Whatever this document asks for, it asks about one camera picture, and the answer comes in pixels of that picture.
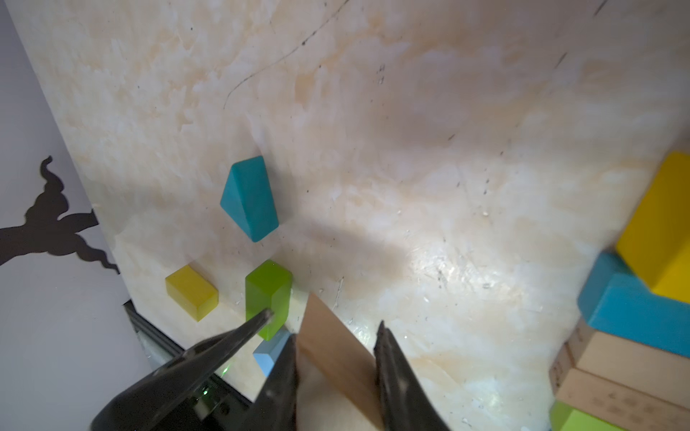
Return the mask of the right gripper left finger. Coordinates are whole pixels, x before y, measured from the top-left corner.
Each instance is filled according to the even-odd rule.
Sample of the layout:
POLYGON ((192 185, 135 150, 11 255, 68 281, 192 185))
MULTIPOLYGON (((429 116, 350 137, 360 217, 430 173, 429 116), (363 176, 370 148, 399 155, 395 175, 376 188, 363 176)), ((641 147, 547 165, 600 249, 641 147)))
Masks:
POLYGON ((239 430, 282 431, 296 426, 296 335, 290 335, 239 430))

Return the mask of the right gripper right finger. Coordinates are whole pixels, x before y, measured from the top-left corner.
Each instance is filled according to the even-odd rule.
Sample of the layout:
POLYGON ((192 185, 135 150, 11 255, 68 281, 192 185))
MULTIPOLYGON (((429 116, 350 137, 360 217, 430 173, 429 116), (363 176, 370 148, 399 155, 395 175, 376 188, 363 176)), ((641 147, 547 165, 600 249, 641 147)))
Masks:
POLYGON ((450 428, 432 406, 393 332, 381 321, 374 346, 384 430, 450 428))

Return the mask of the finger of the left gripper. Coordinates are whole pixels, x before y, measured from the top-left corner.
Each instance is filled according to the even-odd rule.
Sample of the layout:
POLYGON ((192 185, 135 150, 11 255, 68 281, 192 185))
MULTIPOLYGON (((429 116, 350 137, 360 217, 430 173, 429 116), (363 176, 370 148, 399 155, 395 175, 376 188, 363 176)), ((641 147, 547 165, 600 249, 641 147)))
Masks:
POLYGON ((115 396, 93 430, 151 430, 271 322, 269 308, 229 332, 204 339, 115 396))

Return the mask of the light blue cube block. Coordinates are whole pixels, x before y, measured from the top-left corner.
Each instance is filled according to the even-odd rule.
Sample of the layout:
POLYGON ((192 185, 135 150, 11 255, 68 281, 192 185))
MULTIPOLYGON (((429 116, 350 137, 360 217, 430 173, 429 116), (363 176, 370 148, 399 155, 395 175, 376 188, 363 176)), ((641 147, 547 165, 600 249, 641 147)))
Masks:
POLYGON ((265 377, 271 373, 291 333, 286 327, 282 327, 270 340, 262 341, 253 357, 265 377))

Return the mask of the natural wood triangle block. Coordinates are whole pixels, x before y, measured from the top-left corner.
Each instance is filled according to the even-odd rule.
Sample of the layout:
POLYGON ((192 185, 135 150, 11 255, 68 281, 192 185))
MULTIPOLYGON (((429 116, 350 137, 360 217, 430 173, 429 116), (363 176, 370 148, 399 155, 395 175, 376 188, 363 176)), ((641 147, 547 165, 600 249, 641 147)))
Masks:
POLYGON ((374 356, 315 294, 307 299, 296 344, 375 429, 384 428, 374 356))

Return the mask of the yellow rectangle block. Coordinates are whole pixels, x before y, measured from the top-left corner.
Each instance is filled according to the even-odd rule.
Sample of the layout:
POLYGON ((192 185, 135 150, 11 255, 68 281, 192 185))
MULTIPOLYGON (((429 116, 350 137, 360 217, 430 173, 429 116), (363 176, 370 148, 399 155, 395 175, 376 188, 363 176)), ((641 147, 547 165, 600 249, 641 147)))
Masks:
POLYGON ((181 309, 201 321, 219 304, 219 291, 190 265, 165 278, 166 292, 181 309))

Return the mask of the green rectangle block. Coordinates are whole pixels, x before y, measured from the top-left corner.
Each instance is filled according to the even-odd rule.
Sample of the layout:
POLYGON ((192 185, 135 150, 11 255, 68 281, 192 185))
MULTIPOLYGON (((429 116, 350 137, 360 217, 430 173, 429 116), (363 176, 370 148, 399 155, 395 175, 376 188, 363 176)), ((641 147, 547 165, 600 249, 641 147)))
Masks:
POLYGON ((551 431, 623 431, 621 427, 574 409, 563 402, 555 402, 550 409, 551 431))

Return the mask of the teal triangle block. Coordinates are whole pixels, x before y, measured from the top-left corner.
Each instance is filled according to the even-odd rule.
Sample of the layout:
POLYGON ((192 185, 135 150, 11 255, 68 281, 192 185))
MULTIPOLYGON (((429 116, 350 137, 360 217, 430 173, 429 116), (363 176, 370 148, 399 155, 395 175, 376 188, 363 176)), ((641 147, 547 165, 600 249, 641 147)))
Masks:
POLYGON ((280 223, 262 156, 232 165, 220 206, 253 242, 260 242, 278 228, 280 223))

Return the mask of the printed wood rectangle block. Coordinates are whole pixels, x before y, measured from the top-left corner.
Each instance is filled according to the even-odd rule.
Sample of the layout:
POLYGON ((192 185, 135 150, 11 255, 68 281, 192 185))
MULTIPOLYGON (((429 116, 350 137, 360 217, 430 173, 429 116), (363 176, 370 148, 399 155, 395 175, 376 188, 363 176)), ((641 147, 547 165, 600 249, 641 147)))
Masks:
POLYGON ((549 378, 555 399, 627 430, 688 430, 689 410, 576 368, 563 344, 549 378))

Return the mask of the long teal rectangle block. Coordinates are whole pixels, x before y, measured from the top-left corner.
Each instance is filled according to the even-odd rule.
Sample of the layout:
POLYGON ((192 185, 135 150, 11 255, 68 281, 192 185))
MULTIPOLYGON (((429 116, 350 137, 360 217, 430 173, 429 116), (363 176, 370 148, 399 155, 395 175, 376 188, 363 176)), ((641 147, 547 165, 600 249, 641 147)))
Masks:
POLYGON ((689 356, 689 304, 650 292, 613 252, 598 255, 577 305, 595 330, 689 356))

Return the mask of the yellow triangle block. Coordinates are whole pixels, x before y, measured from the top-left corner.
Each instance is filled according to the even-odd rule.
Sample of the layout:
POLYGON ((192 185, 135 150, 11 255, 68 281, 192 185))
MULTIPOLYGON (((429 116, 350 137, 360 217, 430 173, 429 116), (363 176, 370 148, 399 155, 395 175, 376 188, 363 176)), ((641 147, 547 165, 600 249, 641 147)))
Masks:
POLYGON ((689 302, 688 154, 668 154, 616 251, 653 294, 689 302))

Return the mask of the plain wood rectangle block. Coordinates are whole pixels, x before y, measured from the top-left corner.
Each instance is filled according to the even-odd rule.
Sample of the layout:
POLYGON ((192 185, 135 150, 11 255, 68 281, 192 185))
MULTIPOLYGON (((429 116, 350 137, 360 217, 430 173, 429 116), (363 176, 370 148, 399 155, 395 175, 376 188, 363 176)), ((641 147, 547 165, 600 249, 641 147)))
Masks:
POLYGON ((595 330, 579 320, 566 344, 576 368, 689 407, 689 359, 595 330))

